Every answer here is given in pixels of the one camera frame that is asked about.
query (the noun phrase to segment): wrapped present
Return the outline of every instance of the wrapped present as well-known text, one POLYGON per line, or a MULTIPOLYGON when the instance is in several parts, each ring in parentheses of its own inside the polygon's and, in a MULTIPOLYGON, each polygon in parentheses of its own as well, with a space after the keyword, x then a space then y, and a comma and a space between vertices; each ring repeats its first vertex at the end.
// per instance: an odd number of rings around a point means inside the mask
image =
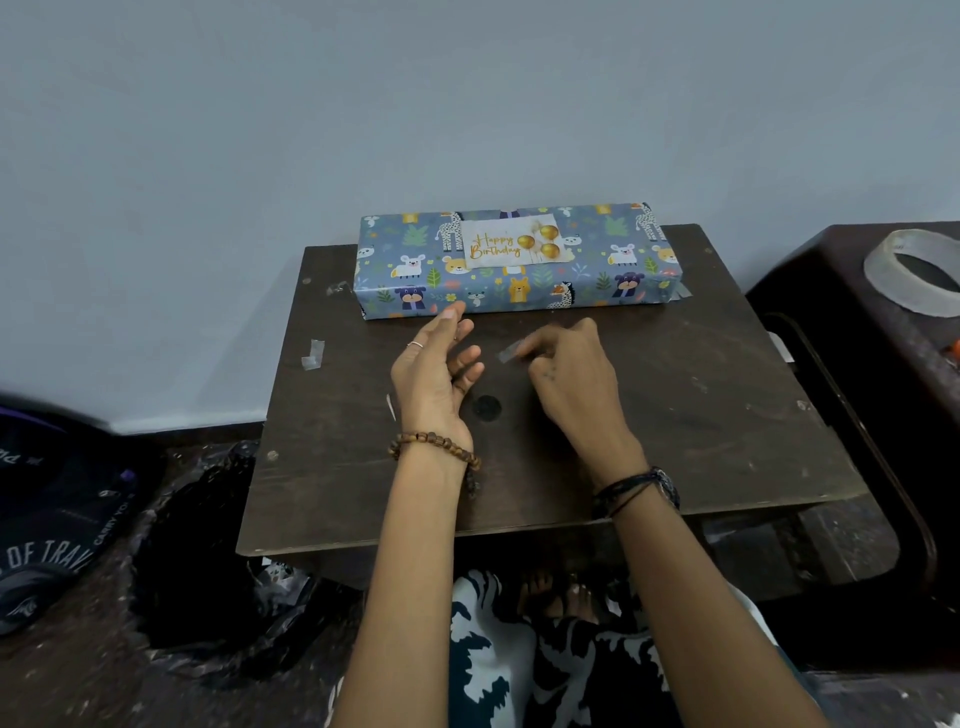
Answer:
POLYGON ((367 319, 665 303, 680 263, 645 203, 369 215, 353 291, 367 319))

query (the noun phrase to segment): tabletop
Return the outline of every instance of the tabletop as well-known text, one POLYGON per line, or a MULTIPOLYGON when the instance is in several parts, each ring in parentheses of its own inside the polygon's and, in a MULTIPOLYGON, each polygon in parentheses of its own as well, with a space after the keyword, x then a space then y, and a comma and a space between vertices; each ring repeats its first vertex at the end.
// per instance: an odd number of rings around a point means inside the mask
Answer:
MULTIPOLYGON (((685 515, 804 507, 867 492, 697 225, 664 226, 692 296, 630 306, 484 313, 468 339, 487 369, 463 417, 483 458, 461 497, 457 534, 586 523, 589 486, 546 419, 525 362, 496 354, 544 324, 597 323, 627 422, 681 494, 685 515), (477 399, 499 416, 481 420, 477 399)), ((375 544, 398 432, 390 367, 425 319, 364 321, 341 280, 356 247, 307 248, 237 543, 242 554, 375 544), (311 340, 322 366, 305 370, 311 340)))

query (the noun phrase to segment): hand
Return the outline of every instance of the hand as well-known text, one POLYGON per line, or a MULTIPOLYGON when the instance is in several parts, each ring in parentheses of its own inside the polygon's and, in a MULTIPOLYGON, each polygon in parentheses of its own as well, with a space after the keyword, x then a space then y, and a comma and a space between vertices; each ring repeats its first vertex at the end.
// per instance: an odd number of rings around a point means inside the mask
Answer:
POLYGON ((571 328, 539 328, 516 348, 517 356, 532 352, 540 353, 530 364, 530 379, 543 411, 587 464, 596 490, 650 470, 623 417, 616 372, 593 319, 571 328))
POLYGON ((472 451, 473 438, 459 412, 464 395, 483 374, 483 362, 477 361, 480 347, 450 353, 473 331, 470 319, 460 320, 466 307, 458 301, 423 327, 414 337, 423 348, 408 344, 394 362, 390 377, 404 432, 436 432, 472 451))

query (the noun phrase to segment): wall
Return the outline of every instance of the wall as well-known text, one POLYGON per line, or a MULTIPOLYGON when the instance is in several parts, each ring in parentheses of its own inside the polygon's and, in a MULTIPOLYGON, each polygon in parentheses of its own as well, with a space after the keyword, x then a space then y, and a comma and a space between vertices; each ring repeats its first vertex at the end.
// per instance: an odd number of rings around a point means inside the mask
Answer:
POLYGON ((955 0, 6 3, 0 391, 261 419, 300 251, 363 214, 644 199, 744 288, 831 223, 957 219, 958 29, 955 0))

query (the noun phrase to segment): floor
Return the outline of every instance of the floor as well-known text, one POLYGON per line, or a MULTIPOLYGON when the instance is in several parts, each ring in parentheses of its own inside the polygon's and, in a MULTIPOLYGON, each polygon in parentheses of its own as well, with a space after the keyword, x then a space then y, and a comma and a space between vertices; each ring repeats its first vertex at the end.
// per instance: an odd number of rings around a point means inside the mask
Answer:
MULTIPOLYGON (((203 453, 171 450, 167 481, 203 453)), ((135 527, 134 522, 40 621, 0 641, 0 725, 323 725, 330 686, 343 673, 356 634, 360 604, 328 627, 287 672, 235 690, 203 687, 151 665, 134 644, 126 560, 135 527)), ((757 601, 811 583, 882 573, 898 553, 896 537, 869 496, 762 525, 711 522, 704 535, 727 578, 757 601)), ((836 725, 950 725, 960 712, 960 675, 952 673, 809 677, 836 725)))

